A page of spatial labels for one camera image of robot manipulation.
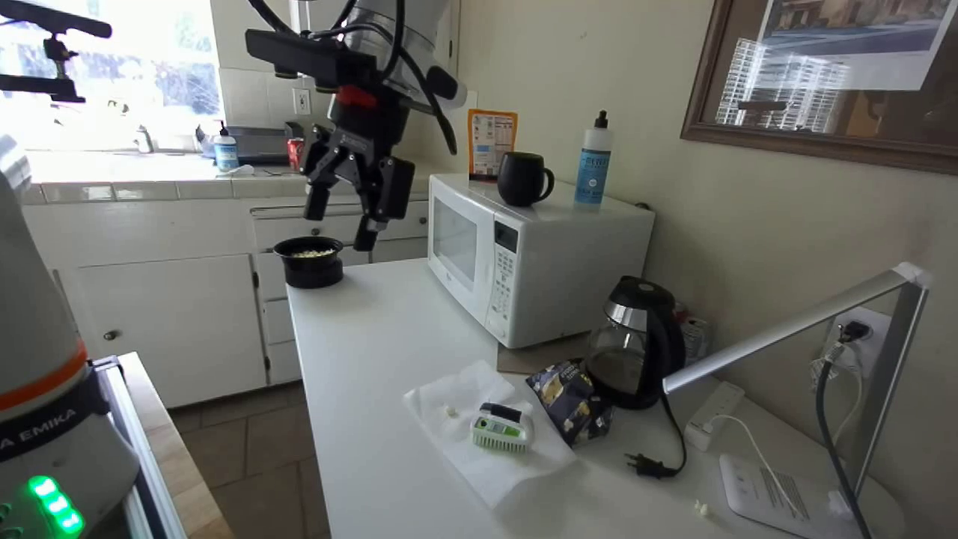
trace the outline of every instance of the cooking pot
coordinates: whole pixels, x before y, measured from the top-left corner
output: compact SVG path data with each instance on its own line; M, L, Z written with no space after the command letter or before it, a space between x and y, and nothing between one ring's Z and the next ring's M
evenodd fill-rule
M292 238L274 244L289 289L328 289L342 281L342 244L333 238Z

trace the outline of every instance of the framed picture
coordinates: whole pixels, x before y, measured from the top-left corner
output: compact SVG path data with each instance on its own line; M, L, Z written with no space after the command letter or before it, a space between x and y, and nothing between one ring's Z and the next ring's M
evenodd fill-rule
M683 139L958 173L958 0L716 0Z

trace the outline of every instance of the white microwave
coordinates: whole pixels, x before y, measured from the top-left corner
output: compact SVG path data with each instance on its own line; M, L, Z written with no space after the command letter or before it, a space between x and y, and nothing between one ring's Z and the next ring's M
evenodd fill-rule
M653 226L656 214L611 197L574 206L562 184L521 209L493 184L427 181L427 266L506 349L592 331L620 275L639 275Z

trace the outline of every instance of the white robot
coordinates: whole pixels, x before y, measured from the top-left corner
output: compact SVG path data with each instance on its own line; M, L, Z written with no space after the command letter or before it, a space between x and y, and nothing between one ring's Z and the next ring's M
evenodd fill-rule
M346 0L333 31L307 36L285 27L264 0L250 7L274 33L249 31L249 52L274 63L279 76L307 76L318 91L336 94L336 130L310 151L307 218L322 218L328 187L345 176L364 206L357 248L372 248L406 206L413 164L388 155L406 111L434 115L454 151L437 100L457 97L457 85L430 66L445 0ZM3 0L0 19L48 31L45 54L56 66L56 78L0 76L0 91L81 102L62 70L71 52L59 33L110 36L110 27L20 0ZM26 184L24 152L0 131L0 537L87 537L132 492L136 462L30 241L17 206Z

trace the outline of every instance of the electric kettle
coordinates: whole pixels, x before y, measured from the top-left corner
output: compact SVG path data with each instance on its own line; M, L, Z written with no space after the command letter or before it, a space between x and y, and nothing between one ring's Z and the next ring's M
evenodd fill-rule
M608 298L608 317L586 350L596 392L617 407L653 407L660 377L686 367L672 298L656 281L623 275Z

